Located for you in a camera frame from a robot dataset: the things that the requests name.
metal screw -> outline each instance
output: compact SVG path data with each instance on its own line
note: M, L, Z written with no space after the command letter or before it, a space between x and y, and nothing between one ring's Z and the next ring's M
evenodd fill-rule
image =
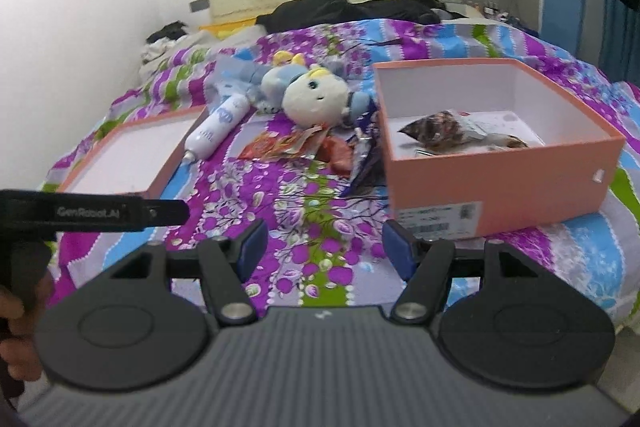
M427 314L427 308L417 302L405 302L396 308L396 315L406 321L420 319Z
M231 321L239 321L249 317L254 309L244 302L231 302L222 306L220 312Z

bed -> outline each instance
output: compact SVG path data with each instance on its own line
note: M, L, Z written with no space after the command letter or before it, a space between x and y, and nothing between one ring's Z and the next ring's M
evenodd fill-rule
M270 12L286 0L209 1L212 22L224 25ZM469 20L420 26L372 20L268 35L244 48L196 45L175 50L148 83L114 100L94 131L53 166L44 188L55 190L91 147L118 124L212 102L207 79L218 53L268 63L282 49L302 53L309 62L341 55L348 64L350 86L373 96L375 62L514 57L584 100L628 140L601 211L496 237L519 247L587 295L618 327L640 324L636 318L640 304L640 201L636 191L640 186L640 90L625 83L609 84L594 66L504 25ZM53 302L145 241L162 240L172 249L191 248L207 237L234 236L258 218L268 223L270 239L246 291L261 312L271 305L393 302L404 283L380 243L381 226L387 218L385 189L379 188L374 197L341 200L337 195L344 181L319 162L260 163L229 156L236 140L265 128L288 132L292 123L282 114L252 114L209 160L175 173L162 197L188 201L191 218L184 226L124 234L63 233L51 267L56 279ZM175 280L173 285L176 293L202 304L197 282ZM477 288L478 280L455 280L449 302Z

pink box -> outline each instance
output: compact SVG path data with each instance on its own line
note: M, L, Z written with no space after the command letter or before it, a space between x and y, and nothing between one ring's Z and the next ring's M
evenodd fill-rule
M478 237L599 209L625 138L541 73L510 58L384 62L375 70L392 215L417 237ZM530 147L416 156L418 143L398 130L446 109L504 114Z
M69 173L58 192L159 198L180 165L184 141L207 116L201 105L117 126Z

yellow pillow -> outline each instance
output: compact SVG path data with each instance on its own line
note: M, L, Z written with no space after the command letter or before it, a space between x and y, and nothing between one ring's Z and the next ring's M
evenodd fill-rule
M238 33L241 29L253 25L255 25L255 17L252 19L244 19L242 21L225 22L222 24L209 24L206 26L200 26L200 29L211 32L213 36L223 41L234 33Z

human hand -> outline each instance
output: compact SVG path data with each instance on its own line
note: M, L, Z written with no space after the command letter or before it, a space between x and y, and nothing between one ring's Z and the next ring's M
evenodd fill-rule
M0 357L8 364L9 375L14 380L36 381L42 374L33 331L53 291L53 277L47 270L35 287L35 308L25 314L20 299L0 286L0 317L8 319L9 330L15 335L0 343Z

